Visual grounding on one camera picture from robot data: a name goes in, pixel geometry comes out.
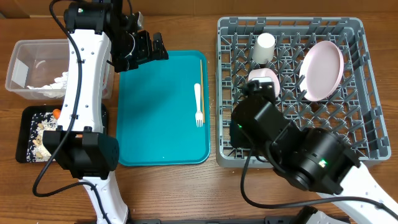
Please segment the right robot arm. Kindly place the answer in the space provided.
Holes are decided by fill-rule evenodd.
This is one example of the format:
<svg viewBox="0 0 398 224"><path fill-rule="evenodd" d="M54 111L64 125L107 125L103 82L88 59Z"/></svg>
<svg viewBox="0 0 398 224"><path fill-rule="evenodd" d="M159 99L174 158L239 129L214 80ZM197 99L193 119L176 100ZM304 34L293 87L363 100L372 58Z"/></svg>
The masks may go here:
<svg viewBox="0 0 398 224"><path fill-rule="evenodd" d="M291 186L319 195L301 202L257 203L246 195L243 175L240 191L248 204L283 209L332 203L356 223L397 223L397 202L346 141L326 129L299 129L275 107L274 83L268 78L249 81L242 92L244 99L231 114L232 146L264 156Z"/></svg>

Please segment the white paper cup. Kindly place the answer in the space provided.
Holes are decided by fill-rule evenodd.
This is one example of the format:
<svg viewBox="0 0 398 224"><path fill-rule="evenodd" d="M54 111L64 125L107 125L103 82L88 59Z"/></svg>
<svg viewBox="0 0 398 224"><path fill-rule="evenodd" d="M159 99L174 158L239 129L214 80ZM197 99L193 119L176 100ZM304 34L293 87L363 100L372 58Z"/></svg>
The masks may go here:
<svg viewBox="0 0 398 224"><path fill-rule="evenodd" d="M270 62L274 56L275 37L270 33L263 33L257 37L254 44L252 59L259 64Z"/></svg>

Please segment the white plastic fork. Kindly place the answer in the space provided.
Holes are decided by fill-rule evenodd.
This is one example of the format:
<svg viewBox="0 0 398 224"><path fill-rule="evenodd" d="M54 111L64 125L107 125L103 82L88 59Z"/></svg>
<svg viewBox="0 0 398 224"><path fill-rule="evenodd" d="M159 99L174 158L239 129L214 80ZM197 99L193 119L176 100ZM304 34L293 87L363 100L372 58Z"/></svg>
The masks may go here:
<svg viewBox="0 0 398 224"><path fill-rule="evenodd" d="M195 113L195 121L197 127L200 128L203 126L203 113L201 111L201 85L199 83L194 84L194 92L195 92L195 102L196 102L196 113Z"/></svg>

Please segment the peanuts and rice leftovers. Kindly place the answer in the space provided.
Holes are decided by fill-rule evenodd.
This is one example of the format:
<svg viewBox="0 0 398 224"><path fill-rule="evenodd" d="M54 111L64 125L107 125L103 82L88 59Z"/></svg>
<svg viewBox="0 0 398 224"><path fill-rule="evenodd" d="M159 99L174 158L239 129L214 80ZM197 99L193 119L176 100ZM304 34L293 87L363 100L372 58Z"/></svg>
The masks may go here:
<svg viewBox="0 0 398 224"><path fill-rule="evenodd" d="M47 162L51 153L43 144L44 131L54 131L57 128L59 114L53 112L35 113L32 115L28 135L28 147L26 152L27 162Z"/></svg>

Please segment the orange carrot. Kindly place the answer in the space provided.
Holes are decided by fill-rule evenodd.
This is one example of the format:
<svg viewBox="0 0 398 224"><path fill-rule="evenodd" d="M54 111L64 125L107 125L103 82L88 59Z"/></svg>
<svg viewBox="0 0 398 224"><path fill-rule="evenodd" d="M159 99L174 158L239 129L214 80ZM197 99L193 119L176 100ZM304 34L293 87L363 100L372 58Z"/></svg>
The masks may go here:
<svg viewBox="0 0 398 224"><path fill-rule="evenodd" d="M60 114L61 114L61 110L60 109L54 109L52 111L52 113L53 113L53 116L54 116L55 119L59 119Z"/></svg>

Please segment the large white plate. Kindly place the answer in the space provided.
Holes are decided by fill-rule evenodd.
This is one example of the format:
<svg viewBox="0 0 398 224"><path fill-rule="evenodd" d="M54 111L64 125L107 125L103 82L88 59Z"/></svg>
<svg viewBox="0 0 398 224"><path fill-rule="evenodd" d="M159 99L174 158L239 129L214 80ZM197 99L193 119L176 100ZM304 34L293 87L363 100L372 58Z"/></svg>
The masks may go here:
<svg viewBox="0 0 398 224"><path fill-rule="evenodd" d="M328 98L338 87L343 76L344 60L341 50L331 41L315 44L304 57L299 77L299 88L306 91L309 101Z"/></svg>

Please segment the white napkin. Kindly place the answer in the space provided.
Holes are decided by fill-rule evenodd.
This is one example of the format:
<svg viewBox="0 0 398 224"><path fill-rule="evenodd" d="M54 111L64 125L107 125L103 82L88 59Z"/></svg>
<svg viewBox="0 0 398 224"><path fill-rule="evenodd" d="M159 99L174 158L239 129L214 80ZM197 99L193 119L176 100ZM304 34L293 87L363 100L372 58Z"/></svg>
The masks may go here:
<svg viewBox="0 0 398 224"><path fill-rule="evenodd" d="M48 98L61 98L65 96L68 81L68 72L63 72L61 77L54 79L54 82L49 85L42 87L34 87L27 85L30 90L38 90L39 93L43 94Z"/></svg>

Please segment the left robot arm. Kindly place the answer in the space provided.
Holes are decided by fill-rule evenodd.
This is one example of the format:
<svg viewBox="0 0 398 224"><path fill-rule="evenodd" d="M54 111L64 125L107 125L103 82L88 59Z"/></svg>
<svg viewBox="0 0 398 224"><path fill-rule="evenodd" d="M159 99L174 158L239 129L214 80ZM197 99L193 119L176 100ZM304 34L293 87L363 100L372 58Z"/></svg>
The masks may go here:
<svg viewBox="0 0 398 224"><path fill-rule="evenodd" d="M57 128L43 144L50 162L86 189L98 223L131 223L116 181L118 140L103 124L104 76L108 66L126 72L168 59L162 36L144 30L140 13L124 14L122 1L72 1L57 24L68 38L68 80Z"/></svg>

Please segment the wooden chopstick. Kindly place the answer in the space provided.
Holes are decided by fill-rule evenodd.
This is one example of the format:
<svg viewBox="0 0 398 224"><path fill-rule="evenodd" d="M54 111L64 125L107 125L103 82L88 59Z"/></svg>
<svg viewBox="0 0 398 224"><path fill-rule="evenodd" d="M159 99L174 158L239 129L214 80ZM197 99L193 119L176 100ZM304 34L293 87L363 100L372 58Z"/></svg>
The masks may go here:
<svg viewBox="0 0 398 224"><path fill-rule="evenodd" d="M200 60L200 75L201 75L201 112L203 114L202 124L205 123L205 102L204 102L204 79L203 79L203 61Z"/></svg>

